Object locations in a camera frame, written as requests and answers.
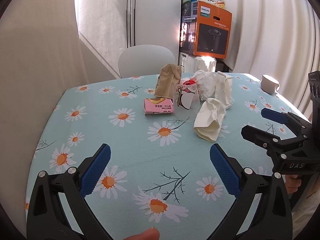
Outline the right hand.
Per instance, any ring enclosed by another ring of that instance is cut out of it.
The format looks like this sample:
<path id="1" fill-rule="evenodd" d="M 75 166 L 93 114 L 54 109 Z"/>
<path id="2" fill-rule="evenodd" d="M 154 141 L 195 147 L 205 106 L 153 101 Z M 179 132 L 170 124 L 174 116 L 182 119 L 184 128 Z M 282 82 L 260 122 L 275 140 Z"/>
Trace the right hand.
<path id="1" fill-rule="evenodd" d="M 285 187 L 288 194 L 292 194 L 298 191 L 302 180 L 299 175 L 286 175 L 285 176 Z"/>

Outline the left hand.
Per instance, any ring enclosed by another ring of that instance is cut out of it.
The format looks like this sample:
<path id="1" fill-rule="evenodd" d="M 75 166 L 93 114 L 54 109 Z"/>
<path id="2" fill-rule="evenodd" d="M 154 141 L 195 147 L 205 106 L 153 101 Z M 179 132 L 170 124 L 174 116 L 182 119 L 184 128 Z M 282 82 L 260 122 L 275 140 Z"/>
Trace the left hand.
<path id="1" fill-rule="evenodd" d="M 159 240 L 160 232 L 155 227 L 150 227 L 142 233 L 130 236 L 124 240 Z"/>

